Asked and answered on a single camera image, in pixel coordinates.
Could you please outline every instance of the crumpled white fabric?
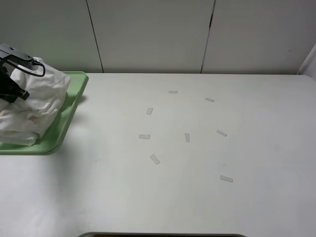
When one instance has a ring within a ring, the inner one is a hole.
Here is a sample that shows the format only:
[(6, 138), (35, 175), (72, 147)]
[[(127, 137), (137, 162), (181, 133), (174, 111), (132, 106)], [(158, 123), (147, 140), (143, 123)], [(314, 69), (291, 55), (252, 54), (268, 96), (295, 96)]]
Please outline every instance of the crumpled white fabric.
[[(64, 104), (70, 77), (45, 64), (41, 58), (35, 59), (45, 65), (44, 77), (31, 76), (18, 69), (11, 74), (11, 78), (29, 92), (28, 99), (17, 98), (11, 104), (0, 99), (0, 142), (33, 145), (45, 134)], [(39, 67), (34, 73), (42, 72)]]

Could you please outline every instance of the white table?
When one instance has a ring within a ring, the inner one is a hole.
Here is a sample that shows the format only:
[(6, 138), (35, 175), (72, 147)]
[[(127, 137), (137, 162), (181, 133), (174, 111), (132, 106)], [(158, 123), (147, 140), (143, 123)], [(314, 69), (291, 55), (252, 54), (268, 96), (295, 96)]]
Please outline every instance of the white table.
[(1, 237), (316, 236), (310, 77), (88, 76), (59, 151), (0, 157)]

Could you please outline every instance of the green tray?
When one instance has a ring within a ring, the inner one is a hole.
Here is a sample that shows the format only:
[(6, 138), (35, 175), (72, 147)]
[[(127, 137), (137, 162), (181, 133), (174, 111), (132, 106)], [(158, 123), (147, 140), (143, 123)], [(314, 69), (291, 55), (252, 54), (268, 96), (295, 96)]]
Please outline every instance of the green tray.
[(48, 155), (56, 151), (65, 138), (80, 97), (88, 82), (84, 72), (64, 72), (71, 78), (64, 105), (41, 139), (32, 146), (0, 143), (0, 155)]

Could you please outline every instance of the panel seam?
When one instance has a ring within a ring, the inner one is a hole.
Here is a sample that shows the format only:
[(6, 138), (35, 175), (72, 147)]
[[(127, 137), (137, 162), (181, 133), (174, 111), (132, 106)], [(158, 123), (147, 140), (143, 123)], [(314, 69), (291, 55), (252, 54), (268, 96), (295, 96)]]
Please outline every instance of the panel seam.
[(86, 4), (87, 4), (87, 8), (88, 8), (88, 12), (89, 12), (90, 22), (91, 22), (91, 26), (92, 26), (92, 31), (93, 31), (93, 35), (94, 35), (95, 44), (96, 44), (97, 50), (98, 50), (98, 55), (99, 55), (99, 59), (100, 59), (100, 64), (101, 64), (102, 72), (104, 73), (104, 68), (103, 68), (102, 59), (101, 59), (100, 50), (99, 50), (99, 45), (98, 45), (97, 37), (95, 36), (95, 31), (94, 31), (94, 26), (93, 26), (93, 22), (92, 22), (92, 17), (91, 17), (91, 13), (90, 13), (90, 8), (89, 8), (88, 0), (85, 0), (85, 2), (86, 2)]
[(203, 60), (202, 60), (202, 66), (201, 66), (200, 74), (203, 72), (203, 67), (204, 67), (204, 62), (205, 62), (205, 57), (206, 57), (206, 51), (207, 51), (207, 46), (208, 46), (208, 39), (209, 39), (209, 35), (210, 35), (210, 32), (211, 32), (213, 16), (214, 16), (214, 11), (215, 11), (215, 4), (216, 4), (216, 0), (214, 0), (212, 14), (211, 14), (211, 19), (209, 20), (208, 34), (207, 34), (207, 39), (206, 39), (205, 50), (204, 50), (204, 55), (203, 55)]

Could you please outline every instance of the black cable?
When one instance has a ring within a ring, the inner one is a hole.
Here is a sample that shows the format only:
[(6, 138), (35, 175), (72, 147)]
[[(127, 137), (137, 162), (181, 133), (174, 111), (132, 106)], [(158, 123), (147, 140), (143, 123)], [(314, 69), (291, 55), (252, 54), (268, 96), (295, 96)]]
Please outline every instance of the black cable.
[(35, 74), (35, 73), (28, 72), (28, 71), (26, 71), (26, 70), (24, 70), (24, 69), (22, 69), (22, 68), (16, 66), (14, 63), (11, 63), (10, 61), (8, 61), (8, 60), (5, 59), (5, 58), (1, 58), (1, 57), (0, 57), (0, 60), (5, 61), (7, 64), (11, 65), (12, 67), (14, 67), (14, 68), (16, 68), (16, 69), (18, 69), (18, 70), (20, 70), (20, 71), (26, 73), (26, 74), (29, 74), (29, 75), (31, 75), (31, 76), (35, 76), (35, 77), (42, 78), (42, 77), (45, 76), (45, 73), (46, 73), (46, 68), (45, 68), (45, 66), (44, 66), (42, 63), (40, 63), (40, 62), (38, 62), (38, 61), (36, 61), (36, 60), (34, 60), (32, 63), (33, 63), (33, 65), (39, 65), (39, 66), (43, 67), (43, 74), (42, 74), (42, 75), (38, 75), (38, 74)]

